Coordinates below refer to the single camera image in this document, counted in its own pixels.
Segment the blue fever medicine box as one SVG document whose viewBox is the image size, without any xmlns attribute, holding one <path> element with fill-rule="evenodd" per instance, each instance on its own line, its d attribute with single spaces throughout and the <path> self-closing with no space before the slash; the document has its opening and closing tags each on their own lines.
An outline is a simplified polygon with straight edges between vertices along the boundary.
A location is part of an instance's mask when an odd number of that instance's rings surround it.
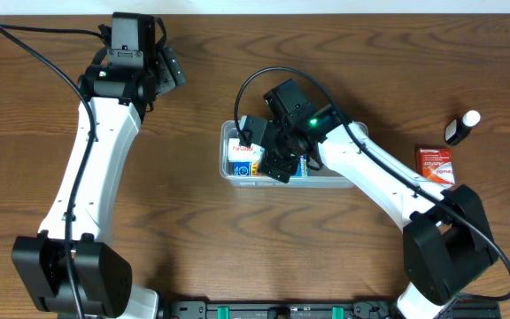
<svg viewBox="0 0 510 319">
<path fill-rule="evenodd" d="M 261 176 L 258 172 L 259 163 L 257 161 L 242 161 L 233 162 L 233 175 L 236 176 Z M 306 156 L 302 156 L 299 159 L 297 172 L 295 177 L 307 177 L 308 169 L 306 167 Z"/>
</svg>

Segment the white Panadol packet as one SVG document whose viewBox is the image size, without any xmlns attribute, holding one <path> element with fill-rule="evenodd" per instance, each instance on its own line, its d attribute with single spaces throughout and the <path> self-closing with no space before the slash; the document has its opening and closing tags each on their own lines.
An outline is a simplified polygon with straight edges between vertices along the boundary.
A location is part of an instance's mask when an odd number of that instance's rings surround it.
<svg viewBox="0 0 510 319">
<path fill-rule="evenodd" d="M 229 138 L 227 159 L 229 162 L 259 161 L 264 150 L 264 148 L 256 144 L 251 144 L 250 146 L 240 145 L 239 138 Z"/>
</svg>

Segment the clear plastic container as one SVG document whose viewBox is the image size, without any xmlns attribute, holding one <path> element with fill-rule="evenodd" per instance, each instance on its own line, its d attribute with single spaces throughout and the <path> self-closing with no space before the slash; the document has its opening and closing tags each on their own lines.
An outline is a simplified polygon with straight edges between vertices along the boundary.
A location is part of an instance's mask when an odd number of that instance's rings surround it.
<svg viewBox="0 0 510 319">
<path fill-rule="evenodd" d="M 320 171 L 308 169 L 307 177 L 291 177 L 288 183 L 278 182 L 266 176 L 233 175 L 232 163 L 227 159 L 229 138 L 238 138 L 235 123 L 225 121 L 220 131 L 220 174 L 235 187 L 281 187 L 281 188 L 313 188 L 336 189 L 351 188 L 353 183 L 340 174 L 324 167 Z"/>
</svg>

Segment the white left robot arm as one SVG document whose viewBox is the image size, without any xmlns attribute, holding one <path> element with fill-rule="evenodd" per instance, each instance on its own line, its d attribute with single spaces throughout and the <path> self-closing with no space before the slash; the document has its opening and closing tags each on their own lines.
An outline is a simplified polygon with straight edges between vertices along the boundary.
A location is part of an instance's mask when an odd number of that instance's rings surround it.
<svg viewBox="0 0 510 319">
<path fill-rule="evenodd" d="M 73 149 L 58 194 L 12 262 L 35 307 L 60 318 L 163 318 L 160 293 L 133 280 L 112 249 L 112 213 L 128 151 L 160 95 L 186 80 L 161 18 L 116 12 L 102 48 L 73 82 L 80 99 Z"/>
</svg>

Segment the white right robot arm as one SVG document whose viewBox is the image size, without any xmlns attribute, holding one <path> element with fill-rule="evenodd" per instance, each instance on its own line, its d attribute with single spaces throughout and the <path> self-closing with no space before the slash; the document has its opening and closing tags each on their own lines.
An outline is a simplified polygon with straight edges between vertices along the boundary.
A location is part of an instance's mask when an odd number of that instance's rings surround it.
<svg viewBox="0 0 510 319">
<path fill-rule="evenodd" d="M 404 318 L 437 318 L 499 259 L 480 197 L 466 185 L 431 182 L 376 145 L 333 105 L 319 109 L 291 79 L 265 96 L 274 118 L 243 120 L 263 147 L 259 172 L 288 183 L 307 156 L 351 181 L 399 227 L 410 283 L 396 302 Z"/>
</svg>

